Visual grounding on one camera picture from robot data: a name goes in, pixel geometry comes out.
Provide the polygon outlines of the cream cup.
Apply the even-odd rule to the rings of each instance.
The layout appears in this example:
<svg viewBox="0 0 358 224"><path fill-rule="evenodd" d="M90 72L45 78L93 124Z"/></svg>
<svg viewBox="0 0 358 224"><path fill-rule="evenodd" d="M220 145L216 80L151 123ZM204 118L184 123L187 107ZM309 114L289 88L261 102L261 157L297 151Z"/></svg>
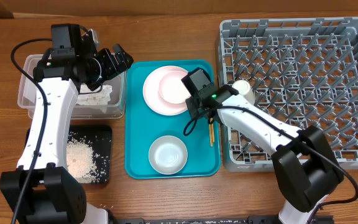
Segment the cream cup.
<svg viewBox="0 0 358 224"><path fill-rule="evenodd" d="M240 95L242 95L249 103L255 103L255 95L250 83L246 80L238 80L232 84L232 87L236 89Z"/></svg>

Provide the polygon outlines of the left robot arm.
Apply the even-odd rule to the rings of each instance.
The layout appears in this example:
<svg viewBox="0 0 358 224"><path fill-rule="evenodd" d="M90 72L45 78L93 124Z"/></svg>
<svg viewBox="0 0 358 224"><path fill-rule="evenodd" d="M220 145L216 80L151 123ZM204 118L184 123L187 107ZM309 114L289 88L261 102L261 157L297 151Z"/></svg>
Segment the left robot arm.
<svg viewBox="0 0 358 224"><path fill-rule="evenodd" d="M100 49L96 34L78 24L51 27L48 48L27 79L36 102L24 152L14 171L0 177L13 223L114 223L113 214L86 199L68 172L71 115L82 85L96 90L127 71L133 58L120 46Z"/></svg>

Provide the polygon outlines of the wooden chopstick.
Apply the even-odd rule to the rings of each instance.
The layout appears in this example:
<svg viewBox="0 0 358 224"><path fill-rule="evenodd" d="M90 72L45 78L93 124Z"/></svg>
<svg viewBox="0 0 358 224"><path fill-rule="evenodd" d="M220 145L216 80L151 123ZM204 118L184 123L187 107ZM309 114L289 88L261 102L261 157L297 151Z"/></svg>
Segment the wooden chopstick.
<svg viewBox="0 0 358 224"><path fill-rule="evenodd" d="M208 121L208 127L209 127L209 141L210 141L210 146L212 147L212 146L213 146L213 144L211 144L212 142L211 142L211 126L210 126L210 119L209 119L209 121Z"/></svg>
<svg viewBox="0 0 358 224"><path fill-rule="evenodd" d="M214 120L213 118L210 118L210 126L211 126L211 144L214 144L215 137L214 137Z"/></svg>

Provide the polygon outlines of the white napkin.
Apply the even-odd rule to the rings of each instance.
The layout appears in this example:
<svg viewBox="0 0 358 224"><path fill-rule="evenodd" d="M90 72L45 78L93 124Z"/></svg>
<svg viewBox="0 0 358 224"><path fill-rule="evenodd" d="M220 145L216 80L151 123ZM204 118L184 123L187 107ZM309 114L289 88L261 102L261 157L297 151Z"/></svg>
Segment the white napkin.
<svg viewBox="0 0 358 224"><path fill-rule="evenodd" d="M81 106L107 105L111 101L111 93L111 85L103 85L101 88L91 91L85 84L82 84L76 104Z"/></svg>

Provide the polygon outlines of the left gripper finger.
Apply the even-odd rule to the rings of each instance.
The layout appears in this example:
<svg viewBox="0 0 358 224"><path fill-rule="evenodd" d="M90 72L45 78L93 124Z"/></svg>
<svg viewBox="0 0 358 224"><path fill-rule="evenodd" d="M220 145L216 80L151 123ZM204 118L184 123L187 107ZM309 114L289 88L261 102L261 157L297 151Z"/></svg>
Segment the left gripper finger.
<svg viewBox="0 0 358 224"><path fill-rule="evenodd" d="M119 73L130 69L134 59L130 56L119 44L113 46L114 51L114 66Z"/></svg>
<svg viewBox="0 0 358 224"><path fill-rule="evenodd" d="M104 68L107 80L112 80L119 75L116 58L107 48L104 49Z"/></svg>

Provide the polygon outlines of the grey bowl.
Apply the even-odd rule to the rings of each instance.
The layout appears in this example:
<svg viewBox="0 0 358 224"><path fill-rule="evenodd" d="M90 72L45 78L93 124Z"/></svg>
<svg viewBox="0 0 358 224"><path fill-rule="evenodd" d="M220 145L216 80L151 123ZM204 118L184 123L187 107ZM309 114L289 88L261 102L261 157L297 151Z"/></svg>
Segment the grey bowl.
<svg viewBox="0 0 358 224"><path fill-rule="evenodd" d="M162 136L149 148L149 163L159 174L173 175L181 171L187 162L185 143L175 136Z"/></svg>

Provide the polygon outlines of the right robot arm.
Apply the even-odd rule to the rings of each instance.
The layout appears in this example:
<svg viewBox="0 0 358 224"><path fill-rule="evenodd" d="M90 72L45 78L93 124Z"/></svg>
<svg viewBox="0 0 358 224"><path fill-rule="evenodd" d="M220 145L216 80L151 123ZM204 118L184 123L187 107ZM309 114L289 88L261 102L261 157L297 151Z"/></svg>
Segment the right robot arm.
<svg viewBox="0 0 358 224"><path fill-rule="evenodd" d="M319 128L300 129L277 120L230 85L216 87L202 68L188 72L182 83L190 93L186 106L189 135L200 117L239 131L266 152L285 205L279 223L310 223L325 198L344 180L343 170Z"/></svg>

